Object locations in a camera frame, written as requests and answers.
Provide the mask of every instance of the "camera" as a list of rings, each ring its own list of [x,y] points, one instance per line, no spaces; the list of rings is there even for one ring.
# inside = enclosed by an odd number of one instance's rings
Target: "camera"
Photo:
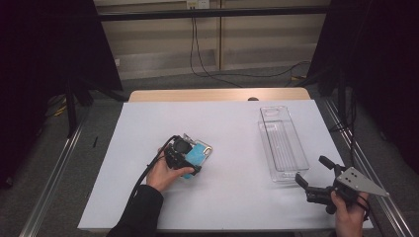
[[[164,149],[166,163],[171,169],[181,169],[184,167],[194,168],[194,172],[184,176],[189,179],[198,174],[212,152],[212,147],[200,140],[192,140],[187,134],[183,137],[177,136],[172,143]]]

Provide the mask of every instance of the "right hand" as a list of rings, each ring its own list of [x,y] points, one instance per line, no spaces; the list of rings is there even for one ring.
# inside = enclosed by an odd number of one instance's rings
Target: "right hand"
[[[360,196],[367,199],[368,194],[360,193]],[[331,198],[336,205],[336,235],[339,237],[362,237],[364,210],[356,204],[346,207],[345,201],[332,192]],[[358,197],[358,202],[364,206],[367,204]]]

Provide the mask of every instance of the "gray floor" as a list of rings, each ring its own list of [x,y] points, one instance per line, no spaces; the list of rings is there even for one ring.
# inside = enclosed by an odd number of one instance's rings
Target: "gray floor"
[[[279,74],[287,68],[264,68],[254,70],[235,71],[257,75]],[[307,65],[293,70],[293,75],[304,75]],[[230,84],[217,79],[231,80],[243,87],[284,87],[290,83],[290,73],[278,77],[248,77],[248,76],[214,76],[198,77],[195,75],[179,75],[156,77],[150,79],[124,81],[125,94],[136,89],[183,89],[183,88],[230,88]],[[329,115],[324,98],[320,98],[316,85],[307,87],[310,96],[316,101],[328,127],[334,121]],[[37,236],[103,236],[77,229],[78,221],[93,188],[103,158],[115,125],[122,109],[122,103],[109,99],[100,93],[92,92],[94,105],[89,109],[86,122],[81,131],[76,148],[66,169],[60,177],[60,183],[54,193],[53,200],[48,204],[48,210],[43,216],[42,225]],[[32,209],[42,193],[54,168],[57,157],[66,142],[67,118],[64,113],[60,117],[49,118],[42,128],[37,143],[23,163],[17,176],[15,185],[10,190],[0,191],[0,236],[19,236]],[[343,160],[349,162],[349,149],[339,132],[332,132]],[[356,139],[366,156],[371,161],[384,187],[391,193],[391,197],[404,215],[411,230],[419,233],[419,179],[400,157],[393,144],[383,140],[380,130],[358,105],[356,120]],[[377,200],[371,197],[374,213],[372,220],[375,229],[365,232],[365,236],[396,236],[391,223],[381,211]],[[216,236],[327,236],[328,231],[305,231],[290,235],[286,233],[228,233]],[[176,236],[212,236],[214,234],[177,234]]]

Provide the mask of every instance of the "clear plastic container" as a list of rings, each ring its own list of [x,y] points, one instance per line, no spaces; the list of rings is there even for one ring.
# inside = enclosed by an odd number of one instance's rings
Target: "clear plastic container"
[[[274,182],[294,182],[309,169],[293,120],[287,107],[260,109],[258,122],[269,170]]]

